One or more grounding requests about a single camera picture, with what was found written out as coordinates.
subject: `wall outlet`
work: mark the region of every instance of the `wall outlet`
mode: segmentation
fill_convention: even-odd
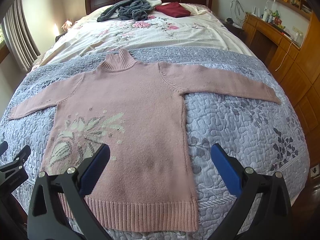
[[[310,176],[312,178],[318,176],[319,173],[320,173],[320,165],[319,164],[310,169]]]
[[[301,33],[301,34],[303,35],[303,32],[300,31],[296,26],[293,26],[293,27],[292,27],[292,30],[294,31],[294,34],[296,34],[296,33]]]

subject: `white bed sheet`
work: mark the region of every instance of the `white bed sheet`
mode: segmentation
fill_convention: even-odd
[[[76,56],[100,53],[120,48],[137,49],[158,46],[209,47],[254,54],[220,20],[204,7],[181,4],[191,16],[173,18],[152,11],[148,20],[135,22],[111,19],[97,22],[108,7],[102,7],[83,17],[49,49],[34,69],[61,63]]]

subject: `wooden floor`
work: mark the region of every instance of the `wooden floor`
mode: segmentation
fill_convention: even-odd
[[[292,206],[292,215],[296,239],[308,239],[307,233],[320,230],[320,178],[308,180]]]

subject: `ribbed hem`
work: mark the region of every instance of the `ribbed hem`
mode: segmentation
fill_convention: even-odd
[[[275,102],[278,105],[281,105],[281,100],[276,96],[275,91],[271,87],[268,87],[268,86],[266,86],[266,87],[267,87],[267,91],[268,91],[270,98],[271,98],[270,101]]]
[[[8,120],[13,120],[15,118],[17,108],[18,108],[18,106],[14,106],[13,108],[11,108],[10,114],[8,116]]]
[[[66,216],[74,219],[65,196],[59,195]],[[194,232],[199,228],[196,200],[143,204],[114,203],[86,197],[85,201],[105,228],[129,232]]]
[[[118,54],[107,54],[106,59],[100,63],[100,68],[119,72],[131,68],[136,62],[126,49],[119,49]]]

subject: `sweater sleeve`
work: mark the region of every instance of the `sweater sleeve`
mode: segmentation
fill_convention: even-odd
[[[166,62],[159,62],[159,70],[164,81],[181,94],[211,92],[281,104],[271,87],[233,71]]]
[[[9,120],[20,119],[41,109],[56,106],[73,94],[83,78],[83,74],[56,81],[33,97],[21,102],[10,111]]]

